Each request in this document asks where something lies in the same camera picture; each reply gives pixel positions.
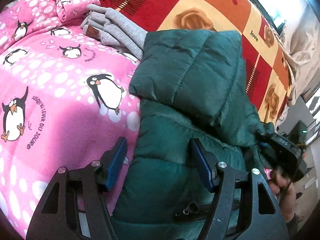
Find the person's right hand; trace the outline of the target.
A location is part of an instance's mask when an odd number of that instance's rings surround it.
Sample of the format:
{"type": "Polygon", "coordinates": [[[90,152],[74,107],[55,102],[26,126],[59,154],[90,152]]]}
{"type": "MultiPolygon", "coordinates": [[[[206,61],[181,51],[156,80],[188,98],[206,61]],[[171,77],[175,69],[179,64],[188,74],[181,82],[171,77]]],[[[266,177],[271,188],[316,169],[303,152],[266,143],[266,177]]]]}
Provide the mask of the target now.
{"type": "Polygon", "coordinates": [[[267,181],[272,193],[280,198],[279,207],[286,223],[295,216],[296,189],[291,180],[281,175],[277,170],[270,172],[270,179],[267,181]]]}

